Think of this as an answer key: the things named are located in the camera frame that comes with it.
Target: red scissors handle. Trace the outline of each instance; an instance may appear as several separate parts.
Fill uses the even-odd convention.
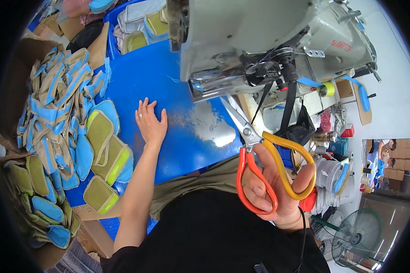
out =
[[[251,171],[266,186],[266,193],[268,194],[272,202],[271,211],[264,211],[252,205],[252,203],[246,198],[246,195],[244,194],[243,185],[242,185],[242,177],[244,173],[244,168],[246,167],[246,160],[247,160],[247,165],[249,166]],[[255,164],[254,153],[250,152],[246,154],[246,148],[240,148],[240,159],[238,161],[238,169],[237,169],[237,177],[236,177],[235,186],[237,189],[238,197],[240,198],[241,202],[243,203],[243,205],[245,205],[246,208],[248,208],[253,213],[258,214],[258,215],[270,215],[274,213],[276,209],[278,208],[278,199],[276,198],[275,192],[273,191],[272,187],[267,182],[266,178],[264,178],[262,172],[258,169],[257,165]]]

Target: khaki pants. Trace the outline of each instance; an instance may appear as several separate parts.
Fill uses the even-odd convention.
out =
[[[181,176],[155,185],[150,216],[159,221],[159,213],[178,196],[193,190],[216,189],[236,194],[235,178],[239,156],[233,156],[216,163],[198,177]]]

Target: electric fan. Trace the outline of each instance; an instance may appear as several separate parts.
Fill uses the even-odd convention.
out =
[[[331,243],[331,254],[334,261],[343,267],[362,263],[373,254],[381,240],[381,217],[372,209],[354,211],[339,227],[315,216],[311,218],[336,231]]]

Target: yellow scissors handle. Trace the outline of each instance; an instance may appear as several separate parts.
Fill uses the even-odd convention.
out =
[[[289,178],[287,176],[287,172],[285,171],[281,156],[272,143],[297,151],[307,161],[308,164],[314,163],[311,155],[307,152],[307,150],[304,149],[304,147],[288,139],[280,138],[265,131],[263,132],[262,137],[264,138],[263,146],[266,147],[266,149],[272,154],[273,160],[275,161],[276,168],[278,169],[279,176],[287,194],[294,200],[305,199],[313,190],[314,183],[316,183],[316,171],[314,172],[314,175],[310,180],[308,187],[300,194],[295,193],[289,183]]]

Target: scissors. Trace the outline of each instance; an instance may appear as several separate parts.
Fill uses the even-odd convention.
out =
[[[224,107],[230,114],[232,120],[234,121],[237,129],[240,131],[241,136],[243,137],[246,148],[240,148],[240,159],[238,163],[237,175],[236,175],[236,189],[237,194],[246,208],[258,215],[269,215],[276,211],[278,208],[278,199],[276,197],[275,192],[273,191],[270,184],[267,182],[266,178],[264,178],[260,169],[258,169],[257,165],[255,164],[254,154],[252,153],[252,148],[255,144],[260,143],[262,144],[272,155],[273,160],[275,161],[276,168],[279,173],[279,177],[281,179],[282,184],[284,185],[284,189],[290,198],[294,200],[302,200],[305,199],[313,190],[314,183],[316,182],[316,172],[314,173],[312,179],[308,187],[300,194],[297,194],[293,191],[292,186],[289,183],[289,178],[287,177],[287,171],[285,170],[284,163],[282,162],[281,156],[279,155],[278,150],[275,148],[274,144],[280,145],[282,147],[290,148],[292,150],[297,151],[302,157],[307,161],[308,164],[314,163],[313,158],[308,153],[307,150],[304,149],[301,145],[296,142],[290,141],[288,139],[280,138],[276,135],[270,134],[266,131],[263,132],[262,136],[259,136],[252,125],[242,116],[240,115],[237,110],[235,110],[227,101],[225,101],[222,97],[220,97]],[[266,186],[266,193],[268,194],[271,202],[272,202],[272,210],[271,211],[264,211],[256,206],[252,205],[252,203],[246,198],[243,192],[242,186],[242,177],[244,173],[244,169],[247,165],[249,169],[264,183]]]

